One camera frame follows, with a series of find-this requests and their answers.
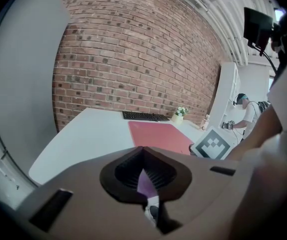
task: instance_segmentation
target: white shirt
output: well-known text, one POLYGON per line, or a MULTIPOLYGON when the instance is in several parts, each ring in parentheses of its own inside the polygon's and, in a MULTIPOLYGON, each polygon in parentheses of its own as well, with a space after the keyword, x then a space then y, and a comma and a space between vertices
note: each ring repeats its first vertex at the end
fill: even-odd
POLYGON ((243 135, 244 139, 247 138, 248 135, 252 132, 260 115, 261 115, 261 111, 260 111, 258 104, 254 101, 249 102, 245 110, 245 115, 243 118, 243 120, 248 122, 247 127, 244 131, 244 135, 243 135))

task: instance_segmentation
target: white ceiling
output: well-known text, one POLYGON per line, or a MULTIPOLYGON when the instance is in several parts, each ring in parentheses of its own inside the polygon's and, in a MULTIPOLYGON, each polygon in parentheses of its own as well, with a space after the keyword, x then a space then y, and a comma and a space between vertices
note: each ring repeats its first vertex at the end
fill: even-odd
MULTIPOLYGON (((244 35, 244 7, 252 8, 273 18, 274 8, 279 8, 275 0, 185 0, 193 6, 213 27, 231 59, 238 66, 246 66, 251 61, 262 61, 259 52, 247 46, 244 35)), ((265 52, 275 59, 277 53, 267 45, 265 52)))

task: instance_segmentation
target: pink desk pad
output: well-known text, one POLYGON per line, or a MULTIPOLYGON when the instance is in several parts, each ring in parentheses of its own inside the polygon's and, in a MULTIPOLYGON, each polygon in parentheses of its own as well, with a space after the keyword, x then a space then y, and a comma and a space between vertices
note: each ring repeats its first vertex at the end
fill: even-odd
POLYGON ((171 124, 129 121, 128 125, 136 147, 156 147, 190 155, 189 145, 193 142, 171 124))

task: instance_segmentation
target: white shelf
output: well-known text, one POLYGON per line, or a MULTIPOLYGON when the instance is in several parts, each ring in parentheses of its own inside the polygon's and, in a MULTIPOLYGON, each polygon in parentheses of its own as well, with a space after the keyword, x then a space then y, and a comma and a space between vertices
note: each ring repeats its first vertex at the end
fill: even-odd
POLYGON ((220 79, 214 102, 210 111, 208 127, 222 126, 235 108, 233 101, 238 95, 240 78, 234 62, 224 62, 221 65, 220 79))

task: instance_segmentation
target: small plant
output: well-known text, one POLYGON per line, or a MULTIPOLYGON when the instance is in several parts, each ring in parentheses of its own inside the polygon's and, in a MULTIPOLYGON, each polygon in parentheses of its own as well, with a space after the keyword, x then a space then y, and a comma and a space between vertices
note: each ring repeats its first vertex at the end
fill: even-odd
POLYGON ((188 113, 188 108, 185 107, 178 107, 177 112, 175 113, 177 116, 183 117, 184 115, 186 115, 188 113))

